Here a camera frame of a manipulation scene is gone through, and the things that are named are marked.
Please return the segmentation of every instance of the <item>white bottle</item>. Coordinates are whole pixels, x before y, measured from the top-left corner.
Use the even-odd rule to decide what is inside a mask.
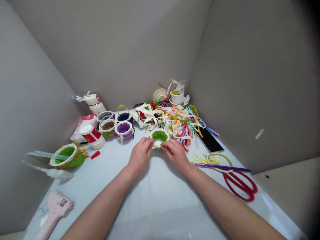
[[[85,101],[89,105],[91,112],[97,116],[106,111],[103,103],[100,102],[99,96],[97,94],[90,94],[90,91],[87,92],[87,95],[77,94],[72,96],[72,98],[78,102]]]

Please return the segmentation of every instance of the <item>gray wall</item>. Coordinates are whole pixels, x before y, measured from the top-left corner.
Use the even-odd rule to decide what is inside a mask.
[[[320,157],[317,157],[262,172],[253,178],[309,239],[316,239],[313,234],[318,230],[319,175]]]
[[[289,0],[212,2],[188,92],[254,173],[320,155],[319,65],[305,16]]]
[[[73,90],[5,0],[0,0],[0,73],[2,235],[27,227],[52,183],[21,163],[39,162],[26,153],[54,152],[69,143],[80,114],[70,98]]]
[[[211,0],[9,0],[77,93],[109,110],[189,79]]]

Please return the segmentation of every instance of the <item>left hand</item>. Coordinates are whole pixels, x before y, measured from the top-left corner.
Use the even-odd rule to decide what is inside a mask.
[[[141,138],[137,145],[135,145],[132,149],[128,167],[136,171],[141,171],[142,169],[144,169],[150,161],[151,148],[154,141],[155,140],[152,138]]]

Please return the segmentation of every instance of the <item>pink glue gun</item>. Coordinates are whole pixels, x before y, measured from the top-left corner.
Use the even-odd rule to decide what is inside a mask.
[[[48,197],[47,206],[49,209],[49,215],[46,222],[40,229],[36,240],[47,240],[60,218],[66,217],[73,209],[74,202],[62,195],[60,192],[54,191],[50,193]]]

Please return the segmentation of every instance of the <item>craft basket handle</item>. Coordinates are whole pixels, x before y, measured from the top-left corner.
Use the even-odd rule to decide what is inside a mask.
[[[119,109],[120,109],[120,108],[125,108],[125,109],[128,111],[129,116],[130,116],[129,110],[128,110],[123,104],[120,104],[119,107],[118,107],[118,116],[120,116],[120,113],[119,113]]]

